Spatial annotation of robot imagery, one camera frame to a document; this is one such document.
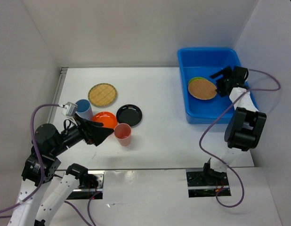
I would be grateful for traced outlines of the brown woven bamboo tray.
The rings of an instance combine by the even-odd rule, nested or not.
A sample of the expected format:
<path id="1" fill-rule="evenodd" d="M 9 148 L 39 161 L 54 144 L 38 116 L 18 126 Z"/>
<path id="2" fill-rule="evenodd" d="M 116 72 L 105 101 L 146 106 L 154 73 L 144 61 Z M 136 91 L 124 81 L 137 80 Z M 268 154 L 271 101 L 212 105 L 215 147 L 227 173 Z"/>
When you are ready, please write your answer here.
<path id="1" fill-rule="evenodd" d="M 216 86 L 205 79 L 196 79 L 189 83 L 188 92 L 199 100 L 211 100 L 217 95 Z"/>

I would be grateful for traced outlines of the pink plastic cup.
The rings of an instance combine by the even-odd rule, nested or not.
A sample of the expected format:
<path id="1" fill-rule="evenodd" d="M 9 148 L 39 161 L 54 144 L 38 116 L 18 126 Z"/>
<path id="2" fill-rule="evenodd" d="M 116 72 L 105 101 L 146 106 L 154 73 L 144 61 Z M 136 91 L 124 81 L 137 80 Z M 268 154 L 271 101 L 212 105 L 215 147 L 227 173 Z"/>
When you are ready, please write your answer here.
<path id="1" fill-rule="evenodd" d="M 131 127 L 126 123 L 120 123 L 114 128 L 114 135 L 121 146 L 131 143 Z"/>

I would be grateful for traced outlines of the green plastic plate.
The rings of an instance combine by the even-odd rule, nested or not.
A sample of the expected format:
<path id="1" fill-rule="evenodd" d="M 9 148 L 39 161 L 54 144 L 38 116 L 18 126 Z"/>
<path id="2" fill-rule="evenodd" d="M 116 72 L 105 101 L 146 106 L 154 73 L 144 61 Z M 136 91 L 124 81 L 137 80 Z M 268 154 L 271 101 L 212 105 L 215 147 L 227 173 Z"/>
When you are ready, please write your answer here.
<path id="1" fill-rule="evenodd" d="M 189 80 L 188 82 L 188 86 L 190 85 L 191 82 L 195 81 L 195 80 L 207 80 L 206 78 L 203 77 L 193 77 Z"/>

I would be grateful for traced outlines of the green-rimmed bamboo tray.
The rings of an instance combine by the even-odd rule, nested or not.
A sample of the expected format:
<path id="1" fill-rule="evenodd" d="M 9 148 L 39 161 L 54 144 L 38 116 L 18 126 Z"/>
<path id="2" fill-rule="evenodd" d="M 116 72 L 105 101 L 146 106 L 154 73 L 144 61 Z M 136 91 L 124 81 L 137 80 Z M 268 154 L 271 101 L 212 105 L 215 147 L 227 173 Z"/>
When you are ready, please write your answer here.
<path id="1" fill-rule="evenodd" d="M 116 88 L 109 83 L 99 83 L 88 92 L 88 100 L 93 106 L 106 107 L 111 105 L 117 98 Z"/>

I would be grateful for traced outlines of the black plastic plate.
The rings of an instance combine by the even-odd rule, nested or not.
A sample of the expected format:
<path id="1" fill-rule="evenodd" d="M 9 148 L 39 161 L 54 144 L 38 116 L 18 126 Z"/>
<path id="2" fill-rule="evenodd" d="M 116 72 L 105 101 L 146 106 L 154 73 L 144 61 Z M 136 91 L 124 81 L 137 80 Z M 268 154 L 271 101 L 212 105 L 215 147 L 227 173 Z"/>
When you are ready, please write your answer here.
<path id="1" fill-rule="evenodd" d="M 121 106 L 116 113 L 116 119 L 119 124 L 125 123 L 131 127 L 137 126 L 142 121 L 142 117 L 141 109 L 132 104 Z"/>

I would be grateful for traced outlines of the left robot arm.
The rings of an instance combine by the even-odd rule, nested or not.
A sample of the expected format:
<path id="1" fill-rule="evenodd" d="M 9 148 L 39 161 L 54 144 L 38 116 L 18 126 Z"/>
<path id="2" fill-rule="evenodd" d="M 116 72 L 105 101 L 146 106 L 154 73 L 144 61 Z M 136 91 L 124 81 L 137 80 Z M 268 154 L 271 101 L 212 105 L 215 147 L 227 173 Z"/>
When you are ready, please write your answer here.
<path id="1" fill-rule="evenodd" d="M 46 123 L 33 130 L 32 153 L 25 162 L 18 195 L 19 206 L 14 208 L 10 226 L 48 226 L 76 188 L 91 185 L 97 188 L 97 177 L 88 169 L 73 163 L 63 175 L 55 190 L 44 199 L 55 172 L 61 164 L 58 155 L 84 141 L 98 146 L 114 132 L 102 123 L 88 121 L 75 114 L 74 121 L 58 132 L 53 124 Z"/>

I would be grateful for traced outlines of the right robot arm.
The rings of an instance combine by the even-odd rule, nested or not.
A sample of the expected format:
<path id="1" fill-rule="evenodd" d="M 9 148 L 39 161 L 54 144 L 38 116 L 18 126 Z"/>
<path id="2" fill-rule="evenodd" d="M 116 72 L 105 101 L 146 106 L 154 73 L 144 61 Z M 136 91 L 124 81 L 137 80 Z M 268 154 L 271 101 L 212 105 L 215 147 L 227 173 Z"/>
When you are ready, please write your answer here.
<path id="1" fill-rule="evenodd" d="M 251 99 L 249 87 L 245 85 L 248 75 L 247 68 L 228 66 L 210 76 L 216 79 L 217 93 L 221 97 L 229 96 L 234 104 L 234 113 L 225 130 L 224 141 L 228 149 L 220 157 L 221 161 L 212 167 L 207 161 L 203 166 L 201 179 L 206 185 L 222 180 L 226 175 L 226 166 L 259 143 L 267 116 L 257 109 Z"/>

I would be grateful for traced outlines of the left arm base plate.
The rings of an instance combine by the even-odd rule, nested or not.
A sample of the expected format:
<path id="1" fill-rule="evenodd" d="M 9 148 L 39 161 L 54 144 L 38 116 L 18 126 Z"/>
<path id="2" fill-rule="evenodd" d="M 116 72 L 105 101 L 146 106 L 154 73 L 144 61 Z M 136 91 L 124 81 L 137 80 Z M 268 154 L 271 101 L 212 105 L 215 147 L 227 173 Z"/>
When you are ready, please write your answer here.
<path id="1" fill-rule="evenodd" d="M 74 189 L 67 200 L 103 199 L 105 171 L 89 170 L 88 173 L 91 174 L 90 178 L 82 185 L 79 185 L 78 188 Z"/>

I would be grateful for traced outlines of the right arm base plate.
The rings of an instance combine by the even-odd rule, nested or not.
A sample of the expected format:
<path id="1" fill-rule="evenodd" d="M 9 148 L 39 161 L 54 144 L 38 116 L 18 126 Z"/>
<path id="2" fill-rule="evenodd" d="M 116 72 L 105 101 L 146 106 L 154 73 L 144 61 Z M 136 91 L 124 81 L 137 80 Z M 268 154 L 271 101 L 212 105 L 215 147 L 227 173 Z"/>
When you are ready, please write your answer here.
<path id="1" fill-rule="evenodd" d="M 231 196 L 227 174 L 220 177 L 204 175 L 202 171 L 195 169 L 186 170 L 186 180 L 189 198 Z"/>

